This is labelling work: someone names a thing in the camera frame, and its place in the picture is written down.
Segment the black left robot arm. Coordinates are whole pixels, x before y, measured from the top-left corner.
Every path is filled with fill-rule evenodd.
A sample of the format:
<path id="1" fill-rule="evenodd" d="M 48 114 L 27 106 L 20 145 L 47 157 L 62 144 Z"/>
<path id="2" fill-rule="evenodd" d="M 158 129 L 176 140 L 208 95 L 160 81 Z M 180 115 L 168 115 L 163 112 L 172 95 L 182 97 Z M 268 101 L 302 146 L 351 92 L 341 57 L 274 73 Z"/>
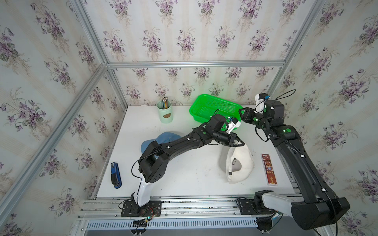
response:
<path id="1" fill-rule="evenodd" d="M 131 200 L 138 207 L 143 207 L 150 202 L 153 184 L 159 181 L 165 174 L 168 163 L 175 157 L 211 144 L 213 141 L 226 147 L 243 147 L 245 143 L 233 132 L 222 131 L 226 124 L 226 118 L 222 115 L 213 115 L 210 120 L 193 128 L 188 135 L 175 141 L 159 144 L 151 142 L 142 156 L 135 162 L 138 164 L 140 179 L 138 190 L 132 194 Z"/>

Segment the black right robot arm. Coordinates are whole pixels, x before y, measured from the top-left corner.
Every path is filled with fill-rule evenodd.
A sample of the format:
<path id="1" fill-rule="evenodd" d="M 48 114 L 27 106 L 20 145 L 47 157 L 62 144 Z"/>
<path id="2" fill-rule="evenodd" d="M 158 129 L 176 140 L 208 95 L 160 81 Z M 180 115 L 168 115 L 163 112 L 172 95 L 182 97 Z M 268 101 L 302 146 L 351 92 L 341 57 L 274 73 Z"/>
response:
<path id="1" fill-rule="evenodd" d="M 337 224 L 350 209 L 345 197 L 338 197 L 321 177 L 297 130 L 284 122 L 284 105 L 280 101 L 264 102 L 261 112 L 253 108 L 239 110 L 243 122 L 261 129 L 272 142 L 288 172 L 294 177 L 303 200 L 296 202 L 272 190 L 255 193 L 253 208 L 259 213 L 275 210 L 294 219 L 303 230 Z"/>

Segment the beige baseball cap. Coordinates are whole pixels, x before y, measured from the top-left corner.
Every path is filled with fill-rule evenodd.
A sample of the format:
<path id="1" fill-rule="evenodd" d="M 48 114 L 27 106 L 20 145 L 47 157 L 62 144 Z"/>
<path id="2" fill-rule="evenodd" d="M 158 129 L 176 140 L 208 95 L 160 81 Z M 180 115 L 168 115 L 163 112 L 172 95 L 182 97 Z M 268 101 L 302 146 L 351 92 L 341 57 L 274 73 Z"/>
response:
<path id="1" fill-rule="evenodd" d="M 247 145 L 233 148 L 223 146 L 218 165 L 229 184 L 243 182 L 255 168 L 253 154 Z"/>

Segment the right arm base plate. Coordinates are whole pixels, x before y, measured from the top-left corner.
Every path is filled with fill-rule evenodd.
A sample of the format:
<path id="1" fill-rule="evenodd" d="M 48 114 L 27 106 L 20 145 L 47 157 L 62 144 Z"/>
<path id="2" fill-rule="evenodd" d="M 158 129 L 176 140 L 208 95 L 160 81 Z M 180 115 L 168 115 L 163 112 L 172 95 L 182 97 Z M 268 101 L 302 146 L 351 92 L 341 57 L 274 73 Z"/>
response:
<path id="1" fill-rule="evenodd" d="M 266 215 L 274 216 L 277 212 L 273 209 L 268 209 L 264 206 L 256 206 L 253 199 L 239 197 L 236 199 L 236 204 L 240 210 L 241 215 Z"/>

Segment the light blue baseball cap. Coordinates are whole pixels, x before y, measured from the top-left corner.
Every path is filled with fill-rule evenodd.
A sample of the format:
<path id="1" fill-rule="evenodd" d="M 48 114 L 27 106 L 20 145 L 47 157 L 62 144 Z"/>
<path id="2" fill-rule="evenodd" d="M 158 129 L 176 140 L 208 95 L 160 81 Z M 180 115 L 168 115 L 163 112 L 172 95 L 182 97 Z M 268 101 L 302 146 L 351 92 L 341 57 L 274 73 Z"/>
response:
<path id="1" fill-rule="evenodd" d="M 150 140 L 144 141 L 141 144 L 141 148 L 140 148 L 141 153 L 143 153 L 146 150 L 146 148 L 149 146 L 149 144 L 153 141 L 156 141 L 158 144 L 162 144 L 162 143 L 169 143 L 169 142 L 172 142 L 172 141 L 176 141 L 180 138 L 181 138 L 181 136 L 178 135 L 178 134 L 175 134 L 175 133 L 172 133 L 172 132 L 164 132 L 164 133 L 160 134 L 155 139 L 150 139 Z"/>

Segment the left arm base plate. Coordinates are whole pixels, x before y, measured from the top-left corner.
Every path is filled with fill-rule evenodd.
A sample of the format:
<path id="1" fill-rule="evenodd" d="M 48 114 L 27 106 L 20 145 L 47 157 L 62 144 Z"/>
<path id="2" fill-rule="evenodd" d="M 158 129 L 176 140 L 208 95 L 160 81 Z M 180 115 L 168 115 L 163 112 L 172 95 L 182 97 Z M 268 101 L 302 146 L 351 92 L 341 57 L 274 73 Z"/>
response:
<path id="1" fill-rule="evenodd" d="M 162 201 L 150 201 L 138 206 L 135 201 L 125 201 L 121 207 L 121 217 L 155 217 L 161 215 Z"/>

